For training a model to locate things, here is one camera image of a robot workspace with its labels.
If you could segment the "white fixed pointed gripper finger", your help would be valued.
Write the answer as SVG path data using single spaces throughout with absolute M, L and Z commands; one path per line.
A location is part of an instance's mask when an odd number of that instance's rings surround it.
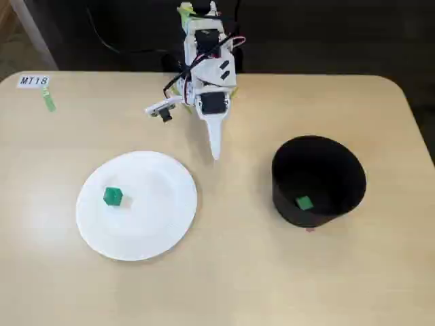
M 208 116 L 205 119 L 207 132 L 209 135 L 209 144 L 211 155 L 214 160 L 218 160 L 221 154 L 222 144 L 222 124 L 224 119 L 222 117 Z

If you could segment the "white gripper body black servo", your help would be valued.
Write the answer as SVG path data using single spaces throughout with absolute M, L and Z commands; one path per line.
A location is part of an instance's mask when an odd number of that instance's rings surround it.
M 200 116 L 224 115 L 230 109 L 235 85 L 196 79 L 192 82 L 192 106 Z

